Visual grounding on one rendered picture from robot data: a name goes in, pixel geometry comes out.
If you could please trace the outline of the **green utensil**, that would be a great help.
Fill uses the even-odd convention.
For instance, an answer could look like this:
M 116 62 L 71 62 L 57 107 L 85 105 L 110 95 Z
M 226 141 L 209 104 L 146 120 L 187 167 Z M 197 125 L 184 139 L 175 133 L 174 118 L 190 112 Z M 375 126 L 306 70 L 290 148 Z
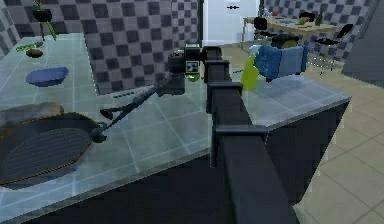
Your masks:
M 20 51 L 28 51 L 28 50 L 31 50 L 31 49 L 36 49 L 36 48 L 39 48 L 41 46 L 43 46 L 43 42 L 36 42 L 36 43 L 33 43 L 33 44 L 27 44 L 27 45 L 22 45 L 22 46 L 18 46 L 16 47 L 16 51 L 17 52 L 20 52 Z

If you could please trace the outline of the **green spray bottle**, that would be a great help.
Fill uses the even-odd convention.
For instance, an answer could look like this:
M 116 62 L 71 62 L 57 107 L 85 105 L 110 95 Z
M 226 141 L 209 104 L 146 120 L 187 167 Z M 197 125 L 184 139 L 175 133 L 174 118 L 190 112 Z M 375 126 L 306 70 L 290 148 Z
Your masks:
M 254 62 L 258 55 L 260 45 L 252 45 L 249 50 L 249 57 L 247 58 L 244 68 L 241 73 L 240 82 L 244 91 L 253 90 L 258 82 L 259 71 L 255 67 Z

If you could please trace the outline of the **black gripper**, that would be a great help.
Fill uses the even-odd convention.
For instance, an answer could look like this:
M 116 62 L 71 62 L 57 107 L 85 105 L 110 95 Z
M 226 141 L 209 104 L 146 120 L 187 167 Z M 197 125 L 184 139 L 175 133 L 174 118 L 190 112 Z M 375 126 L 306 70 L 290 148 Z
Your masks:
M 106 130 L 117 124 L 135 109 L 139 108 L 153 94 L 159 97 L 163 95 L 182 95 L 185 93 L 185 55 L 183 50 L 176 50 L 168 56 L 168 75 L 160 84 L 135 96 L 128 104 L 101 109 L 100 114 L 111 121 L 110 124 L 99 122 L 98 126 L 90 132 L 91 140 L 102 143 L 107 139 Z

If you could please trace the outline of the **house plant in black pot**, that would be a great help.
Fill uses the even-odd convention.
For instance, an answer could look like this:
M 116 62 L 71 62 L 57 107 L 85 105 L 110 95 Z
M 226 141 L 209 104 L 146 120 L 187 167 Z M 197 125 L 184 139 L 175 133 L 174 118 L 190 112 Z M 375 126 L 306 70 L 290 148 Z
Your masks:
M 53 40 L 56 41 L 57 40 L 57 34 L 54 31 L 54 28 L 51 24 L 51 20 L 52 20 L 51 11 L 49 9 L 44 9 L 42 7 L 41 0 L 33 0 L 33 2 L 36 5 L 36 9 L 32 11 L 32 14 L 33 14 L 34 18 L 39 22 L 42 40 L 45 40 L 43 25 L 46 25 L 48 27 L 48 30 L 49 30 Z

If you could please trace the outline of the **dark round object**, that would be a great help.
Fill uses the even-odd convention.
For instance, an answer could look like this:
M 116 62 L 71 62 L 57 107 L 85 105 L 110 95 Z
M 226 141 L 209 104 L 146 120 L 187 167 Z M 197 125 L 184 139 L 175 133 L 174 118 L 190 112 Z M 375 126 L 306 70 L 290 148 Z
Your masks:
M 299 37 L 293 34 L 278 34 L 272 38 L 271 46 L 278 49 L 295 47 L 298 45 Z

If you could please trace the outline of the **grey cabinet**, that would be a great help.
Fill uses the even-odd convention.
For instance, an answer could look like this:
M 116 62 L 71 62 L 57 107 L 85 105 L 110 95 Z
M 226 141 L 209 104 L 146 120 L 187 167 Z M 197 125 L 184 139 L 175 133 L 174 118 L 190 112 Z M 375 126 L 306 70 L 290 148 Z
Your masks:
M 384 0 L 372 0 L 342 73 L 384 88 Z

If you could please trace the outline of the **white room door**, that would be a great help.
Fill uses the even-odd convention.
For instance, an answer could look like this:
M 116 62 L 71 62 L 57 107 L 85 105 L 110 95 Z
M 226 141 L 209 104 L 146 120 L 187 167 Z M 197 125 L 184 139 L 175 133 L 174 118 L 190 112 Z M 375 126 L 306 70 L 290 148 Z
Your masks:
M 238 9 L 228 9 L 236 5 Z M 256 16 L 260 0 L 204 0 L 203 40 L 204 46 L 239 43 L 243 19 Z

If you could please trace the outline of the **black grill pan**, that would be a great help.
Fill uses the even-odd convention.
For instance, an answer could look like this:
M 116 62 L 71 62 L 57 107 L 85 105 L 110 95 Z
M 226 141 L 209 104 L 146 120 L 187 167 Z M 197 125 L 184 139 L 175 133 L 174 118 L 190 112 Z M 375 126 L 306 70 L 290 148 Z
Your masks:
M 0 186 L 27 182 L 71 166 L 93 143 L 99 125 L 76 112 L 0 129 Z

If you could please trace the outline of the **pale wooden table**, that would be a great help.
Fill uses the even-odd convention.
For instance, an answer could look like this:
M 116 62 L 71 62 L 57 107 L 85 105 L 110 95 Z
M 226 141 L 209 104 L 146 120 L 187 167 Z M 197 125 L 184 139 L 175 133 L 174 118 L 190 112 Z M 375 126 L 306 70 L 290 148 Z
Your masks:
M 333 34 L 335 34 L 338 29 L 336 25 L 321 24 L 320 26 L 315 26 L 314 22 L 306 22 L 304 25 L 296 25 L 296 23 L 287 25 L 278 23 L 278 21 L 281 20 L 292 20 L 296 22 L 295 19 L 291 18 L 278 19 L 277 17 L 271 16 L 267 17 L 266 20 L 268 23 L 268 31 L 274 29 L 277 31 L 283 31 L 292 33 L 294 35 L 299 35 L 301 36 L 301 39 L 299 41 L 300 44 L 304 44 L 305 41 L 312 35 L 328 33 L 328 37 L 330 38 L 333 36 Z

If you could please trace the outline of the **blue bowl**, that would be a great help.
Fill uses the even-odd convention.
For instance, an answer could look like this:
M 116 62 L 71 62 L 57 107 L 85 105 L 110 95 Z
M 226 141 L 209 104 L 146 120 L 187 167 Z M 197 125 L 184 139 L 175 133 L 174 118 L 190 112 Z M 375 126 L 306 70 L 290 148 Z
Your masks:
M 68 74 L 66 67 L 41 69 L 29 73 L 26 82 L 37 87 L 55 86 L 61 84 Z

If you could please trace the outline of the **pale tiled kitchen counter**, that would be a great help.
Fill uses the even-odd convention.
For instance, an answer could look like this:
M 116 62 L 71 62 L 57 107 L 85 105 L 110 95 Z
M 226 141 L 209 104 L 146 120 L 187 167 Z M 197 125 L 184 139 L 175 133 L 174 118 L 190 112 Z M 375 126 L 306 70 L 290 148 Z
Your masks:
M 7 54 L 0 51 L 0 110 L 52 101 L 68 112 L 100 120 L 100 109 L 128 103 L 135 95 L 133 91 L 96 93 L 81 33 L 62 34 L 56 41 L 46 37 L 44 54 L 38 59 L 17 52 L 16 47 Z M 29 73 L 56 67 L 69 70 L 61 84 L 37 87 L 26 82 Z M 270 129 L 342 105 L 350 98 L 296 75 L 271 83 L 260 80 L 255 90 L 243 94 L 252 121 Z M 19 224 L 98 187 L 122 178 L 141 178 L 148 169 L 158 170 L 207 152 L 211 118 L 205 105 L 206 86 L 201 80 L 187 83 L 181 96 L 152 96 L 108 129 L 107 140 L 92 145 L 72 166 L 40 178 L 33 186 L 0 186 L 0 224 Z

